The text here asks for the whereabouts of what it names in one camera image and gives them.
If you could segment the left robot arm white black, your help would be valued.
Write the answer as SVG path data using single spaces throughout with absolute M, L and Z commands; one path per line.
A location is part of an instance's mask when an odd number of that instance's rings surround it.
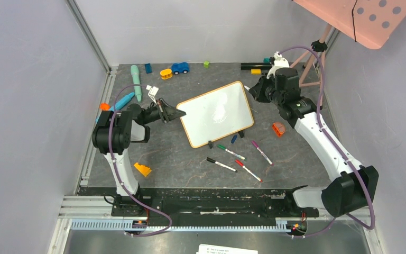
M 116 192 L 120 196 L 136 195 L 139 183 L 136 180 L 128 155 L 131 143 L 147 143 L 150 139 L 149 123 L 172 120 L 186 116 L 186 112 L 157 99 L 149 107 L 131 104 L 123 111 L 102 111 L 93 129 L 93 146 L 104 155 L 116 181 Z

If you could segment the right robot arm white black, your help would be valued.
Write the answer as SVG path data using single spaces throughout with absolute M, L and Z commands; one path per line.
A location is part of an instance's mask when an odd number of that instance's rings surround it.
M 313 149 L 331 180 L 326 187 L 293 189 L 291 197 L 284 201 L 289 215 L 297 216 L 310 207 L 340 217 L 373 203 L 379 179 L 377 170 L 355 159 L 333 135 L 317 105 L 301 96 L 295 69 L 280 68 L 273 75 L 262 75 L 249 93 L 257 102 L 277 106 L 280 116 Z

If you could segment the white whiteboard wooden frame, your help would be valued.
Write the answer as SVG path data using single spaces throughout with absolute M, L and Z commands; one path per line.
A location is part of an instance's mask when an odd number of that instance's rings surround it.
M 253 115 L 241 81 L 235 81 L 177 104 L 192 148 L 200 148 L 250 128 Z

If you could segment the blue marker cap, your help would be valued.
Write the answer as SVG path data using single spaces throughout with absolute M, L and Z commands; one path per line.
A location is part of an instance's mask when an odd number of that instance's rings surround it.
M 236 141 L 236 139 L 237 139 L 237 137 L 238 137 L 238 135 L 236 134 L 236 135 L 234 135 L 233 137 L 232 137 L 232 139 L 231 139 L 231 144 L 234 144 L 235 143 L 235 141 Z

